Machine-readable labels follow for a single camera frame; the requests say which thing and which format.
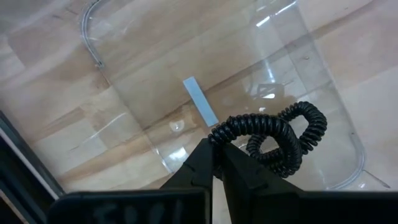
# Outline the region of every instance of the wooden floor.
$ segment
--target wooden floor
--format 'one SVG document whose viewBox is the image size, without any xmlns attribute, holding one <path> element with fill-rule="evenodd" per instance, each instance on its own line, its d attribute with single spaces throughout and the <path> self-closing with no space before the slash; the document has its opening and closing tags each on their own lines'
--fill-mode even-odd
<svg viewBox="0 0 398 224">
<path fill-rule="evenodd" d="M 397 1 L 103 0 L 89 24 L 103 69 L 81 41 L 87 5 L 0 3 L 0 108 L 66 191 L 162 185 L 211 129 L 188 77 L 219 121 L 317 105 L 328 132 L 288 179 L 299 187 L 349 179 L 364 149 L 346 189 L 398 189 Z M 228 223 L 218 180 L 214 195 Z"/>
</svg>

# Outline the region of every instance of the black plastic jaw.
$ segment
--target black plastic jaw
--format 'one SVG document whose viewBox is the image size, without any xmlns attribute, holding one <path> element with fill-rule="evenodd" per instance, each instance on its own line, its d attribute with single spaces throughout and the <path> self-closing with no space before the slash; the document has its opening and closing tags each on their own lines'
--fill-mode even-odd
<svg viewBox="0 0 398 224">
<path fill-rule="evenodd" d="M 298 218 L 301 189 L 232 144 L 222 148 L 221 166 L 232 223 L 285 223 Z"/>
</svg>

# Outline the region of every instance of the coiled black cable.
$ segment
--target coiled black cable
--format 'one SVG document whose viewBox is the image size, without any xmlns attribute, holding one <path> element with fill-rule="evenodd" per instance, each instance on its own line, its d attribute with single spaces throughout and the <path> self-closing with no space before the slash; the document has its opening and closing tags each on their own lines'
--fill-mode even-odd
<svg viewBox="0 0 398 224">
<path fill-rule="evenodd" d="M 303 115 L 308 127 L 297 138 L 288 124 L 294 118 Z M 281 111 L 277 116 L 268 114 L 244 114 L 230 116 L 226 122 L 211 130 L 208 139 L 214 147 L 220 147 L 235 140 L 238 136 L 251 137 L 246 146 L 249 155 L 282 178 L 293 175 L 302 163 L 302 155 L 312 151 L 325 134 L 326 117 L 309 102 L 298 102 Z M 267 136 L 273 137 L 279 148 L 261 153 L 260 147 Z M 220 167 L 215 176 L 221 178 Z"/>
</svg>

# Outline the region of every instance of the clear plastic container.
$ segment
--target clear plastic container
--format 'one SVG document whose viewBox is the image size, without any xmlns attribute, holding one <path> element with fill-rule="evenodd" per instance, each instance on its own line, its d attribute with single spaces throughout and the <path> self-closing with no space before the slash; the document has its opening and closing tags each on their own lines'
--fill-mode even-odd
<svg viewBox="0 0 398 224">
<path fill-rule="evenodd" d="M 29 22 L 16 19 L 0 36 L 1 109 L 66 192 L 162 185 L 215 126 L 188 94 L 190 77 L 218 123 L 297 101 L 325 114 L 325 136 L 287 179 L 298 187 L 341 189 L 363 168 L 361 143 L 296 1 L 54 1 L 31 9 Z M 299 135 L 307 122 L 291 125 Z M 244 150 L 247 140 L 234 144 Z M 262 150 L 275 147 L 269 138 Z M 222 192 L 215 180 L 224 201 Z"/>
<path fill-rule="evenodd" d="M 129 14 L 122 21 L 110 13 L 114 4 L 103 1 L 90 17 L 92 47 L 169 172 L 214 127 L 183 85 L 195 77 L 219 123 L 231 115 L 277 114 L 297 101 L 325 114 L 328 131 L 291 183 L 339 189 L 359 175 L 363 149 L 295 1 L 129 2 L 117 13 Z M 291 125 L 300 134 L 307 122 Z M 247 140 L 234 143 L 244 149 Z M 275 147 L 268 139 L 262 150 Z"/>
</svg>

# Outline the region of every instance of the black coiled cord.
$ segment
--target black coiled cord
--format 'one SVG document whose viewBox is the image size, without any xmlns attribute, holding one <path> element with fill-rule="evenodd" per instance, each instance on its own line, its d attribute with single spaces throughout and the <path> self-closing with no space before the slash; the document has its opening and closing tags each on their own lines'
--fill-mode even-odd
<svg viewBox="0 0 398 224">
<path fill-rule="evenodd" d="M 308 127 L 297 138 L 288 124 L 294 118 L 303 115 Z M 235 140 L 238 136 L 251 137 L 246 146 L 249 155 L 273 173 L 282 178 L 293 175 L 302 163 L 302 155 L 312 151 L 325 134 L 326 117 L 309 102 L 298 102 L 281 111 L 277 116 L 267 114 L 244 114 L 230 116 L 226 122 L 211 130 L 208 139 L 214 147 L 220 147 Z M 267 136 L 273 137 L 279 148 L 261 153 L 260 147 Z M 221 178 L 220 167 L 216 164 L 215 176 Z"/>
</svg>

